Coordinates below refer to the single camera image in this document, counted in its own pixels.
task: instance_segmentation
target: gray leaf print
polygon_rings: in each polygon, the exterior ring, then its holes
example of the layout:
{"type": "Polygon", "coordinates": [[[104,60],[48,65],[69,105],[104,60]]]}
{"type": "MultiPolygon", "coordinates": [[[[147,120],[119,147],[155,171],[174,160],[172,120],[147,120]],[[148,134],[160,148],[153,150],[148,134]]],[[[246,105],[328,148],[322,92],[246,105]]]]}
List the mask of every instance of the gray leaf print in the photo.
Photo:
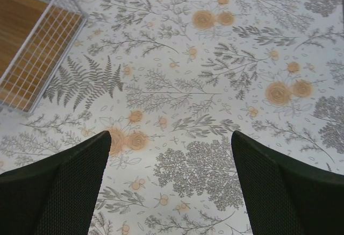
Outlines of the gray leaf print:
{"type": "Polygon", "coordinates": [[[85,55],[88,66],[73,61],[67,57],[67,66],[59,68],[59,75],[56,75],[51,85],[45,91],[43,98],[48,97],[52,102],[56,97],[59,104],[63,98],[63,106],[75,97],[73,109],[85,101],[85,108],[89,109],[93,102],[108,93],[113,98],[114,89],[123,90],[120,79],[120,65],[113,69],[110,57],[107,57],[107,64],[104,69],[99,68],[99,64],[85,55]]]}

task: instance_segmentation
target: wire grid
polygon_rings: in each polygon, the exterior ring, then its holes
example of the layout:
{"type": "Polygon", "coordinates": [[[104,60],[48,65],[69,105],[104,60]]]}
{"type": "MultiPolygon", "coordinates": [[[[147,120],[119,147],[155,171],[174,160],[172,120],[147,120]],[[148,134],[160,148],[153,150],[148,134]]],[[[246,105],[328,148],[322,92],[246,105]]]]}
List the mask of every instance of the wire grid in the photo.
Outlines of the wire grid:
{"type": "Polygon", "coordinates": [[[32,112],[86,19],[74,0],[52,0],[0,79],[0,103],[32,112]]]}

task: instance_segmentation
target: wooden floor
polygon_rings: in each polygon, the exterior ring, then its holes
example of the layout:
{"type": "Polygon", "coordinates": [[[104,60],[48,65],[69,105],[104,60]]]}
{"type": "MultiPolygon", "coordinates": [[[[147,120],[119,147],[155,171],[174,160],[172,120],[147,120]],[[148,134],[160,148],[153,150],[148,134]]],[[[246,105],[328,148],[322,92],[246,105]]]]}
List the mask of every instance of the wooden floor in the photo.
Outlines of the wooden floor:
{"type": "MultiPolygon", "coordinates": [[[[0,0],[0,76],[47,6],[38,0],[0,0]]],[[[0,84],[0,101],[29,111],[81,21],[80,15],[51,7],[0,84]]]]}

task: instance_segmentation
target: gray tree print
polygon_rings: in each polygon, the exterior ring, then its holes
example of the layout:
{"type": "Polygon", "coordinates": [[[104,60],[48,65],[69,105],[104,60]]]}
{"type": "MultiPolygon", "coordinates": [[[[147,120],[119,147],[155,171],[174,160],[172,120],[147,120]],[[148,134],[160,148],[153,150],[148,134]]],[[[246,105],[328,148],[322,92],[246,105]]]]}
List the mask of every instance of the gray tree print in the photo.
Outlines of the gray tree print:
{"type": "Polygon", "coordinates": [[[162,48],[170,48],[174,52],[178,51],[166,44],[157,41],[157,36],[152,35],[147,31],[140,31],[137,37],[133,37],[128,32],[123,32],[124,40],[118,41],[118,39],[102,39],[102,44],[92,44],[88,49],[88,53],[92,56],[98,55],[105,48],[110,48],[112,54],[117,53],[121,47],[125,47],[125,54],[129,55],[135,48],[146,45],[142,52],[142,57],[145,57],[149,53],[155,50],[161,50],[162,48]]]}
{"type": "Polygon", "coordinates": [[[188,1],[189,0],[170,0],[170,3],[162,4],[162,11],[166,12],[162,15],[162,22],[172,22],[178,26],[178,29],[172,30],[172,26],[162,24],[159,28],[160,32],[158,32],[160,39],[170,39],[172,36],[181,35],[191,40],[187,35],[188,24],[183,21],[183,16],[187,16],[191,13],[191,8],[185,4],[188,1]]]}
{"type": "Polygon", "coordinates": [[[216,86],[221,76],[229,79],[230,87],[237,91],[236,99],[243,100],[246,93],[250,91],[252,81],[258,78],[257,66],[260,61],[251,52],[238,49],[233,44],[219,43],[214,52],[216,58],[208,58],[208,61],[202,64],[203,67],[212,68],[211,70],[202,70],[198,75],[206,80],[206,84],[216,86]]]}
{"type": "Polygon", "coordinates": [[[330,67],[334,83],[337,85],[344,84],[344,64],[337,59],[330,60],[326,63],[330,67]]]}
{"type": "Polygon", "coordinates": [[[313,13],[319,13],[322,17],[328,17],[334,12],[337,5],[341,5],[342,0],[308,0],[305,8],[313,13]]]}
{"type": "Polygon", "coordinates": [[[125,88],[127,92],[127,107],[143,109],[146,112],[153,112],[169,105],[170,109],[180,109],[190,104],[196,96],[205,96],[207,101],[193,103],[189,111],[193,115],[201,115],[211,109],[214,93],[204,90],[204,84],[198,79],[175,79],[170,80],[166,74],[158,70],[148,70],[145,75],[145,88],[136,84],[130,84],[125,88]]]}
{"type": "Polygon", "coordinates": [[[32,128],[33,132],[40,136],[47,136],[49,131],[62,134],[66,126],[79,126],[92,117],[92,113],[88,110],[84,110],[76,117],[73,117],[71,113],[66,114],[63,118],[60,115],[55,114],[53,119],[44,121],[45,114],[37,117],[35,120],[31,120],[22,125],[32,128]]]}
{"type": "Polygon", "coordinates": [[[252,122],[252,127],[255,131],[266,131],[272,130],[271,135],[273,137],[284,137],[284,141],[287,144],[290,144],[293,141],[305,142],[305,145],[302,145],[300,151],[313,150],[317,152],[325,153],[333,162],[333,158],[327,153],[323,148],[317,144],[317,139],[313,136],[312,132],[306,128],[302,128],[301,131],[298,131],[295,125],[292,125],[290,122],[286,122],[286,127],[280,127],[280,125],[266,120],[263,123],[261,120],[256,120],[252,122]]]}
{"type": "Polygon", "coordinates": [[[149,0],[101,0],[105,10],[116,7],[118,10],[115,16],[115,23],[112,26],[114,31],[125,29],[132,24],[140,24],[149,14],[157,14],[149,0]]]}
{"type": "Polygon", "coordinates": [[[246,13],[253,9],[261,15],[273,16],[276,24],[284,29],[294,29],[304,33],[314,18],[308,13],[298,13],[301,0],[235,0],[241,12],[246,13]]]}
{"type": "Polygon", "coordinates": [[[335,148],[344,154],[344,97],[321,97],[316,103],[313,116],[327,121],[320,129],[322,142],[326,148],[335,148]]]}
{"type": "Polygon", "coordinates": [[[227,137],[211,144],[194,141],[187,145],[187,153],[167,149],[156,158],[154,175],[161,187],[173,182],[179,196],[191,197],[194,193],[209,194],[209,200],[220,211],[228,206],[243,205],[239,178],[227,137]]]}
{"type": "Polygon", "coordinates": [[[335,27],[332,25],[326,28],[324,31],[320,30],[320,28],[316,28],[310,31],[307,37],[308,39],[297,45],[294,51],[296,51],[301,46],[315,46],[318,48],[325,48],[323,41],[330,41],[332,44],[336,44],[338,42],[338,39],[344,39],[344,31],[343,29],[336,31],[335,27]]]}
{"type": "MultiPolygon", "coordinates": [[[[220,219],[217,216],[209,216],[206,212],[199,211],[200,218],[203,221],[202,223],[190,219],[190,217],[187,214],[183,215],[180,221],[178,221],[174,216],[168,216],[166,218],[167,221],[163,221],[162,219],[150,215],[149,217],[147,217],[145,224],[152,229],[157,228],[159,233],[180,231],[180,234],[182,235],[191,235],[194,234],[194,232],[196,232],[196,234],[199,235],[210,235],[213,234],[213,232],[215,231],[216,225],[227,221],[229,218],[233,216],[234,213],[235,212],[233,212],[225,219],[220,219]]],[[[226,225],[230,227],[230,229],[232,230],[232,234],[234,234],[234,232],[237,232],[236,234],[241,235],[252,234],[250,228],[247,228],[246,231],[240,232],[232,226],[228,224],[226,225]]]]}

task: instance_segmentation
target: orange flower print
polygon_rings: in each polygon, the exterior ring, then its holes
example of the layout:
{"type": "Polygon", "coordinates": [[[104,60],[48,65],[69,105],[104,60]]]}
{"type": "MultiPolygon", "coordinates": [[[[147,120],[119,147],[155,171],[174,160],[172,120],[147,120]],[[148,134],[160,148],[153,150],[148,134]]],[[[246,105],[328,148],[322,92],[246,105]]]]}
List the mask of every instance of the orange flower print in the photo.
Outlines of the orange flower print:
{"type": "Polygon", "coordinates": [[[128,225],[123,225],[122,227],[122,235],[128,235],[129,234],[130,227],[128,225]]]}
{"type": "Polygon", "coordinates": [[[265,96],[270,103],[277,106],[284,106],[291,100],[290,90],[282,82],[270,84],[266,89],[265,96]]]}
{"type": "Polygon", "coordinates": [[[131,74],[131,68],[130,67],[125,67],[123,69],[123,71],[124,71],[124,75],[130,75],[131,74]]]}
{"type": "Polygon", "coordinates": [[[228,4],[230,2],[230,0],[217,0],[217,3],[219,3],[219,5],[225,5],[228,4]]]}
{"type": "Polygon", "coordinates": [[[258,110],[252,106],[248,107],[249,115],[255,118],[258,115],[258,110]]]}
{"type": "Polygon", "coordinates": [[[140,150],[147,144],[147,136],[142,132],[135,132],[126,137],[126,145],[133,150],[140,150]]]}
{"type": "Polygon", "coordinates": [[[137,123],[140,122],[142,119],[142,112],[137,110],[134,112],[131,112],[130,116],[129,116],[129,123],[137,123]]]}
{"type": "Polygon", "coordinates": [[[192,22],[197,29],[208,30],[214,26],[215,17],[209,11],[198,11],[193,14],[192,22]]]}
{"type": "Polygon", "coordinates": [[[167,127],[167,119],[164,117],[159,117],[158,125],[160,125],[162,129],[165,129],[167,127]]]}
{"type": "Polygon", "coordinates": [[[99,35],[101,34],[103,31],[99,28],[99,29],[96,29],[95,31],[93,31],[93,34],[94,35],[99,35]]]}
{"type": "Polygon", "coordinates": [[[312,94],[313,86],[310,82],[301,80],[297,81],[292,87],[292,92],[295,96],[306,98],[312,94]]]}
{"type": "Polygon", "coordinates": [[[130,184],[129,187],[131,187],[133,190],[139,190],[141,187],[145,188],[145,180],[138,179],[138,177],[134,182],[125,182],[124,184],[130,184]]]}
{"type": "Polygon", "coordinates": [[[229,26],[234,23],[235,17],[231,12],[223,12],[218,15],[217,22],[221,25],[229,26]]]}
{"type": "Polygon", "coordinates": [[[278,60],[279,59],[279,56],[278,56],[278,52],[277,51],[270,51],[270,57],[273,59],[273,60],[278,60]]]}
{"type": "Polygon", "coordinates": [[[117,156],[124,147],[124,135],[117,128],[109,129],[111,135],[111,147],[110,147],[110,156],[117,156]]]}
{"type": "Polygon", "coordinates": [[[196,58],[197,50],[194,47],[192,47],[188,50],[188,53],[189,53],[189,58],[193,60],[196,58]]]}
{"type": "Polygon", "coordinates": [[[173,210],[176,210],[179,214],[181,214],[181,211],[187,211],[187,210],[191,209],[189,207],[190,203],[186,203],[183,201],[181,201],[181,202],[182,203],[180,205],[177,205],[173,210]]]}
{"type": "Polygon", "coordinates": [[[170,59],[172,62],[170,63],[170,68],[176,68],[179,67],[179,62],[174,61],[173,59],[170,59]]]}
{"type": "Polygon", "coordinates": [[[154,208],[157,208],[159,205],[165,206],[168,204],[168,195],[160,194],[160,198],[155,198],[155,200],[158,200],[158,203],[156,204],[154,208]]]}
{"type": "Polygon", "coordinates": [[[167,195],[162,195],[160,197],[160,204],[161,205],[167,205],[168,204],[168,196],[167,195]]]}
{"type": "Polygon", "coordinates": [[[82,44],[83,44],[83,41],[76,40],[76,41],[74,42],[74,47],[83,46],[82,44]]]}
{"type": "Polygon", "coordinates": [[[299,72],[299,71],[300,71],[300,65],[299,65],[299,63],[297,63],[297,62],[290,62],[290,63],[288,64],[288,72],[289,72],[289,73],[295,74],[295,73],[297,73],[297,72],[299,72]]]}

